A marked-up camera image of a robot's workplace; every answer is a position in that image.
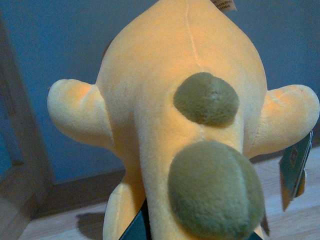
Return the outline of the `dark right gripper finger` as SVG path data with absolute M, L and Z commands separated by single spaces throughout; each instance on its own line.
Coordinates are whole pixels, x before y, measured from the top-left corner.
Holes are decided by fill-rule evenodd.
M 147 199 L 119 240 L 150 240 L 150 220 Z

